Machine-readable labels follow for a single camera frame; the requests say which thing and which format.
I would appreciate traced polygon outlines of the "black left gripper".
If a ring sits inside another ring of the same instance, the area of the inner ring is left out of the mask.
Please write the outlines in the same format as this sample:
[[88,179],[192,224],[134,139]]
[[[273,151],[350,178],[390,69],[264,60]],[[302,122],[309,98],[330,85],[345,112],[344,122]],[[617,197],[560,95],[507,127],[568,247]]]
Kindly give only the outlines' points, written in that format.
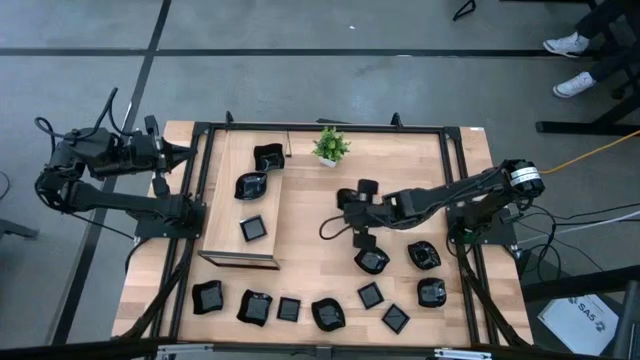
[[170,143],[159,132],[154,115],[146,115],[144,123],[147,134],[135,131],[125,147],[125,164],[130,171],[154,171],[151,181],[154,195],[167,198],[170,195],[165,174],[179,164],[191,160],[197,150]]

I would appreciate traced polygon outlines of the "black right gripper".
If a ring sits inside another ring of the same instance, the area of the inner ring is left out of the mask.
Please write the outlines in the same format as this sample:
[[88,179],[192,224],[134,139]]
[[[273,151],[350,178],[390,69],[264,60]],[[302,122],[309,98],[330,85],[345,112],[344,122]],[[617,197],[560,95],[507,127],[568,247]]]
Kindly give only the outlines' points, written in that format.
[[[379,183],[375,180],[360,179],[357,183],[359,200],[372,200],[378,193]],[[384,203],[374,204],[363,201],[348,203],[348,224],[355,229],[387,227],[389,224],[389,208]],[[376,248],[376,237],[366,231],[353,233],[354,248],[373,250]]]

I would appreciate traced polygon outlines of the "black rounded wavy mini bowl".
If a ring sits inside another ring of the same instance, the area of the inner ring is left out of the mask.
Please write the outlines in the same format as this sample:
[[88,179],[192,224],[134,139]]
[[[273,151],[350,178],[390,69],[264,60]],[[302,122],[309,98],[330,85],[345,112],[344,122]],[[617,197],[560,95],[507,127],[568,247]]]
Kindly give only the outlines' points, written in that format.
[[427,241],[418,241],[407,246],[412,263],[421,270],[431,270],[441,265],[436,248]]
[[371,275],[381,274],[390,262],[390,257],[381,248],[361,249],[354,257],[356,265]]
[[237,200],[255,200],[267,191],[268,175],[264,172],[249,172],[238,177],[235,183],[234,198]]
[[344,311],[334,298],[323,298],[313,302],[311,311],[314,322],[321,331],[332,332],[346,326]]
[[438,308],[447,300],[445,282],[439,278],[424,278],[417,285],[418,303],[421,307]]

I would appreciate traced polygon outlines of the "black square mini plate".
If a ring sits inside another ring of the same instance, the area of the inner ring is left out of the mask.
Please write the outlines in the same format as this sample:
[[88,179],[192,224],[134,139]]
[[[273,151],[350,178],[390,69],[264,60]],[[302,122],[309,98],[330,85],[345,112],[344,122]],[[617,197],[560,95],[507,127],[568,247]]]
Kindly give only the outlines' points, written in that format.
[[382,316],[382,322],[396,335],[403,331],[409,321],[410,316],[396,304],[392,304]]
[[357,294],[365,309],[371,309],[384,302],[384,297],[375,282],[359,288]]
[[241,220],[239,225],[246,242],[251,242],[267,235],[266,226],[260,215]]
[[299,299],[281,297],[277,318],[283,321],[297,322],[300,313],[301,301]]

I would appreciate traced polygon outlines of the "black square wavy mini bowl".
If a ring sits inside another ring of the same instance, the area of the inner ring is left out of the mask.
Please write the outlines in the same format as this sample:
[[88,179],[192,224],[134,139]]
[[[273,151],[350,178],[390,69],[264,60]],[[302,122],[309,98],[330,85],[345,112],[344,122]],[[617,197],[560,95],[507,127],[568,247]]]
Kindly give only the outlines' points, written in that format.
[[259,172],[283,169],[285,166],[285,156],[281,143],[255,146],[253,156],[255,170]]
[[193,313],[204,315],[224,307],[223,286],[220,280],[211,280],[192,287]]
[[241,299],[241,305],[236,318],[243,322],[263,327],[269,316],[273,298],[266,293],[246,290]]

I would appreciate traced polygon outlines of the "green plant white pot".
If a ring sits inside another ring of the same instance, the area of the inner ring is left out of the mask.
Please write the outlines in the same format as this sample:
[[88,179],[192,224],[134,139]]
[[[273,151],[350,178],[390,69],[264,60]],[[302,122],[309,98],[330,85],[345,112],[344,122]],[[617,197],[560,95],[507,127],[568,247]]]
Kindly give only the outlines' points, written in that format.
[[336,127],[324,127],[320,132],[320,138],[313,141],[315,155],[325,166],[335,168],[344,156],[350,151],[350,141],[344,138],[342,132]]

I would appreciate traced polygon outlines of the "grey floor stand foot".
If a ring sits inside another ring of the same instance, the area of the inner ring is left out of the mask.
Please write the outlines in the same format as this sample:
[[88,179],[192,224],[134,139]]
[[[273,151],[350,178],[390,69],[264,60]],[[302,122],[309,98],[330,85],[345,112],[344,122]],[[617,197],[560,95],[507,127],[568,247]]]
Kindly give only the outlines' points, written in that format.
[[38,230],[31,229],[12,221],[0,219],[0,241],[5,235],[15,235],[27,240],[33,240],[38,236],[38,234]]

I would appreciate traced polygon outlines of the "black crossbar silver brackets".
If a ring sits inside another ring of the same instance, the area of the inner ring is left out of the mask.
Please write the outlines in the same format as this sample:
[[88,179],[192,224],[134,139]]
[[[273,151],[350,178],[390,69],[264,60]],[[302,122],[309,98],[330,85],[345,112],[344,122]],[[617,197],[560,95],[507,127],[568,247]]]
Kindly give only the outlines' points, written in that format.
[[112,339],[108,341],[46,345],[15,349],[0,349],[0,360],[57,360],[74,359],[134,359],[153,355],[174,355],[186,352],[251,352],[287,353],[314,356],[330,360],[348,354],[406,355],[428,358],[467,360],[640,360],[640,348],[629,355],[591,356],[555,352],[534,346],[504,346],[475,344],[453,346],[355,346],[355,345],[296,345],[229,342],[178,342],[170,338]]

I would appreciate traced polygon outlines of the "black office desk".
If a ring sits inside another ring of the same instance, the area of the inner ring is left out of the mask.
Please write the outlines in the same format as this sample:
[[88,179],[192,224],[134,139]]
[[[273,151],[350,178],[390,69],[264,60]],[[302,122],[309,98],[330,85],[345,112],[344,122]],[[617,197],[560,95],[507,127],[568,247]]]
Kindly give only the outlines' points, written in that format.
[[640,108],[640,91],[634,92],[591,122],[539,121],[535,124],[538,133],[626,136],[640,130],[640,125],[618,124],[625,116]]

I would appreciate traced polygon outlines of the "white printed box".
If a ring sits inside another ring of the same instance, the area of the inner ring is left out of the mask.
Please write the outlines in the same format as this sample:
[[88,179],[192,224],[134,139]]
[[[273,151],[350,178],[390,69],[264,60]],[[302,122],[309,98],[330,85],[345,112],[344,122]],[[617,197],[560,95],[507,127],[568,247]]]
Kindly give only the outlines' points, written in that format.
[[619,320],[595,294],[551,300],[537,318],[571,352],[593,356],[603,354]]

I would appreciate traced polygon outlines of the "person's shoe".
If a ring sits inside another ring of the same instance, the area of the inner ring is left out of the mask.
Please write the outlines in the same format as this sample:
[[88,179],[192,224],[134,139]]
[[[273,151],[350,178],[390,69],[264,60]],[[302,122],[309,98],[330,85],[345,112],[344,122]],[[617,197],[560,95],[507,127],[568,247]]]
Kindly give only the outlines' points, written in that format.
[[595,84],[596,81],[588,72],[581,72],[575,77],[555,85],[552,92],[559,98],[571,98],[592,88]]
[[577,58],[587,50],[589,44],[589,38],[574,32],[566,37],[545,40],[542,46],[549,53],[568,58]]

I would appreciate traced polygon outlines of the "black metal stand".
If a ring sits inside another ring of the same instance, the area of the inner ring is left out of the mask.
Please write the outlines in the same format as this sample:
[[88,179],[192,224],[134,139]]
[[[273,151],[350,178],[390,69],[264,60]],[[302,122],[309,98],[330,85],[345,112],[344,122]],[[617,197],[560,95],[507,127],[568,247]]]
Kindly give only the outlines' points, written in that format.
[[[522,291],[527,302],[541,307],[537,316],[551,300],[595,294],[619,316],[614,338],[597,356],[629,355],[640,348],[640,265],[526,284]],[[573,353],[538,318],[537,323]]]

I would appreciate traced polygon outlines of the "person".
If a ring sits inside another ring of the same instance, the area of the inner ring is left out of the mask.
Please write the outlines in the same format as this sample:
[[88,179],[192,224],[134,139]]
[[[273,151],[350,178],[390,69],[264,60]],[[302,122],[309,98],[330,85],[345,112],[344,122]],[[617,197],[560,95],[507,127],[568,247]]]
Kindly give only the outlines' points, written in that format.
[[610,23],[621,16],[627,18],[630,27],[634,31],[638,31],[639,35],[628,48],[600,60],[589,70],[583,71],[588,72],[596,84],[622,70],[628,63],[640,61],[640,0],[604,0],[575,25],[574,32],[589,38],[591,42],[594,37],[604,33]]

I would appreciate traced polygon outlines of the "wooden shelf black metal frame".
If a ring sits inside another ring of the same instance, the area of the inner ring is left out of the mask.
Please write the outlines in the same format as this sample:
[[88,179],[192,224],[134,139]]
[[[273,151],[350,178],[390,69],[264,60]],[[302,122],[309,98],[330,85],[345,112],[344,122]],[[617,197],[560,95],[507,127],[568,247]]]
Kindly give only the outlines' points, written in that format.
[[[241,267],[277,270],[275,241],[278,226],[279,205],[284,171],[267,173],[266,193],[255,200],[234,198],[235,183],[239,176],[255,170],[253,150],[255,146],[286,143],[284,132],[229,131],[226,133],[215,191],[205,239],[198,254],[220,267]],[[239,222],[260,215],[267,235],[246,242]]]

